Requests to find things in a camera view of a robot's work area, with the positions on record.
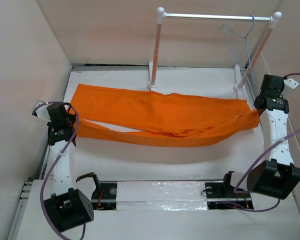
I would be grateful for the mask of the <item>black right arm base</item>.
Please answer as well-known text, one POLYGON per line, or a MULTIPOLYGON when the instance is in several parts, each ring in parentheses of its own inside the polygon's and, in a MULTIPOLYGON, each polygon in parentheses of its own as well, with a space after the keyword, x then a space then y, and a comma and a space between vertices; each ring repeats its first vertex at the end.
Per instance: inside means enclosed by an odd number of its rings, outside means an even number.
POLYGON ((204 182, 201 195, 206 197, 209 210, 254 209, 250 193, 234 192, 235 186, 231 184, 233 173, 233 171, 229 171, 222 180, 204 182))

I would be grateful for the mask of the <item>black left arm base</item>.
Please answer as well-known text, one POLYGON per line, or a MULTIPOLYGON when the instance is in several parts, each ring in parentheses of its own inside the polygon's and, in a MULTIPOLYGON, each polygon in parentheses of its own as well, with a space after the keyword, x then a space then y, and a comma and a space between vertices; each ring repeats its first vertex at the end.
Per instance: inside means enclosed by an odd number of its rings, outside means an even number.
POLYGON ((100 181, 94 172, 76 178, 77 187, 88 197, 93 209, 109 211, 117 209, 117 181, 100 181))

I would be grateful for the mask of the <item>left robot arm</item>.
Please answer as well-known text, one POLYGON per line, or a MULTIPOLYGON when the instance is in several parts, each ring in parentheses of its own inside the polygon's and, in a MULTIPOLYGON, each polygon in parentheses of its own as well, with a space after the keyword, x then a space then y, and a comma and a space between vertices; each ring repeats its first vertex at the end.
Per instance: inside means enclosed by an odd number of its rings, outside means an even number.
POLYGON ((52 153, 53 187, 43 201, 44 210, 52 226, 60 233, 94 220, 91 200, 77 187, 74 173, 76 150, 76 114, 71 114, 68 103, 52 103, 47 109, 48 145, 52 153))

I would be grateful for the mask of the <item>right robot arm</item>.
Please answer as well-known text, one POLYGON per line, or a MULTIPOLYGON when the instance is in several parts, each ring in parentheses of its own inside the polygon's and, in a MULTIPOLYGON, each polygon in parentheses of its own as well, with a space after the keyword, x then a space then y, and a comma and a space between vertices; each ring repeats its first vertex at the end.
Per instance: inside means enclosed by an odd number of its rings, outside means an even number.
POLYGON ((294 164, 288 142, 290 109, 286 99, 298 86, 286 76, 264 75, 253 104, 262 126, 264 152, 238 182, 231 179, 233 171, 225 174, 221 184, 225 196, 253 192, 284 200, 300 182, 300 168, 294 164))

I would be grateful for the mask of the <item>orange trousers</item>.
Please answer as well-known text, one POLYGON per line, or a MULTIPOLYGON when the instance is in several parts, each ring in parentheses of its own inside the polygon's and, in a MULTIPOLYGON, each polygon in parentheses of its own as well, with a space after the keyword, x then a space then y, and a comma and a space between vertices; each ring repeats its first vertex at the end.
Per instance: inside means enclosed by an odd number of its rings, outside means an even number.
POLYGON ((77 135, 155 147, 205 147, 256 128, 246 100, 79 84, 71 99, 77 135))

